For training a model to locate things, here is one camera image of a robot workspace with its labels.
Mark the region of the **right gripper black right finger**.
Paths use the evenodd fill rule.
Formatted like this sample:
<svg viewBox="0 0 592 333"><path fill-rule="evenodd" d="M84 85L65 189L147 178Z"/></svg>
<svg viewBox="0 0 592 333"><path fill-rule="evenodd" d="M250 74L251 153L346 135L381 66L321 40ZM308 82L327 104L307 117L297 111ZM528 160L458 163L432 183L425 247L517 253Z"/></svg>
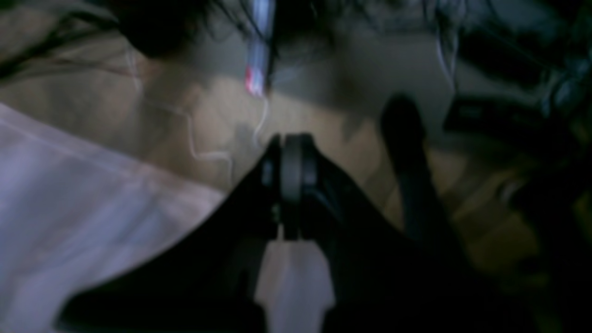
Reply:
<svg viewBox="0 0 592 333"><path fill-rule="evenodd" d="M324 333L530 333L529 312L482 281L465 255L425 253L302 136L300 227L328 260L336 303Z"/></svg>

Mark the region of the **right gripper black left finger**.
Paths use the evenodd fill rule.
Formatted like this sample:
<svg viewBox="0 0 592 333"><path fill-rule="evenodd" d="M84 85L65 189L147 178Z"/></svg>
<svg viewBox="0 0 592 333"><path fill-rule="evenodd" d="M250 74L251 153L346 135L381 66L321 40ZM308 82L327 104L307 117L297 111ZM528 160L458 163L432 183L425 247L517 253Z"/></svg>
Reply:
<svg viewBox="0 0 592 333"><path fill-rule="evenodd" d="M297 236L302 137L274 136L224 202L154 259L74 295L59 331L266 331L254 301L266 245Z"/></svg>

